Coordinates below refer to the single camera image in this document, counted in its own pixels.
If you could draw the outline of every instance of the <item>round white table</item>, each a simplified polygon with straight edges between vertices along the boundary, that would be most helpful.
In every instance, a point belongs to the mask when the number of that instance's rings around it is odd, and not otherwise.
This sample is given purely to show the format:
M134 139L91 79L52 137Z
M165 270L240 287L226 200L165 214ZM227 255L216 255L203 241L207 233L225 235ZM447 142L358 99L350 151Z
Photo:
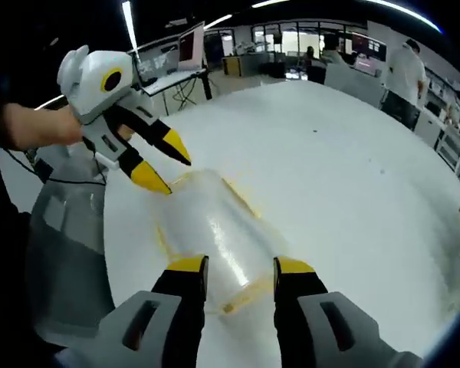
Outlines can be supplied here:
M286 240L285 255L370 314L387 343L424 356L439 339L460 308L460 183L411 131L306 81L243 90L164 121L192 167L138 136L131 143L167 182L214 169ZM104 241L115 305L150 290L167 265L153 196L121 171L109 173ZM246 259L272 272L264 258ZM209 288L217 288L211 279ZM281 366L273 310L266 291L230 317L209 311L198 365Z

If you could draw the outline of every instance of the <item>laboratory room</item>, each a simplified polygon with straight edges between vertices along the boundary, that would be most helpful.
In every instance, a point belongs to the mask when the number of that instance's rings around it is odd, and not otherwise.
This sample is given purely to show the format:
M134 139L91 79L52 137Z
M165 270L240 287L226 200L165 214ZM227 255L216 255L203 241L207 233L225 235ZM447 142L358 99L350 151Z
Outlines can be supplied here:
M460 367L460 1L0 4L0 362Z

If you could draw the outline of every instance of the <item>computer monitor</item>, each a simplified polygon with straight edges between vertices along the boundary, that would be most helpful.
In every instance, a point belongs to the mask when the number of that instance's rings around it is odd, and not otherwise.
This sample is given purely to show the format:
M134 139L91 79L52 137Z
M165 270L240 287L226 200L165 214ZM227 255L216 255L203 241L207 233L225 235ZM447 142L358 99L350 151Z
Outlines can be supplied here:
M353 51L358 54L364 54L380 61L386 60L386 45L383 42L359 33L352 33L352 41Z
M200 23L179 36L180 71L192 71L202 68L204 23Z

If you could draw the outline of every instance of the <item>person in white shirt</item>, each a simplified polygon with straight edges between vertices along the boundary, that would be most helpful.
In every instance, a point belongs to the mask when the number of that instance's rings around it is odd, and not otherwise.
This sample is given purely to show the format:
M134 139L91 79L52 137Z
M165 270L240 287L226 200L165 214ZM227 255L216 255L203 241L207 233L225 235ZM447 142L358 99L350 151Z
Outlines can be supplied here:
M389 93L382 105L382 111L413 130L419 110L418 99L426 80L424 64L419 57L419 45L409 39L395 50L388 63L386 87Z
M341 64L347 67L346 61L340 56L339 52L339 37L336 34L326 34L324 36L324 49L320 60L325 64Z

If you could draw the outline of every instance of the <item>ceiling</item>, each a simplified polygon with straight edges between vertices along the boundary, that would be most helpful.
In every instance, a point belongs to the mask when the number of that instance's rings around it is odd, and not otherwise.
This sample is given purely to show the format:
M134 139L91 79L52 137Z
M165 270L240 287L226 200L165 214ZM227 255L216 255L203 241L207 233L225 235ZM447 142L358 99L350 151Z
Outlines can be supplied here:
M157 2L155 9L149 0L132 0L138 45L188 27L165 28L179 18L188 18L190 24L208 23L234 14L221 26L292 18L342 19L365 24L366 20L372 20L415 38L460 70L459 0L450 1L450 6L435 5L428 0L404 4L440 26L443 36L409 16L361 0L290 0L251 8L258 1L165 0ZM56 72L61 59L82 44L88 44L91 50L130 50L120 3L121 0L31 0L10 9L12 5L1 2L0 55L2 68L12 75L14 98L28 106L37 106L58 95Z

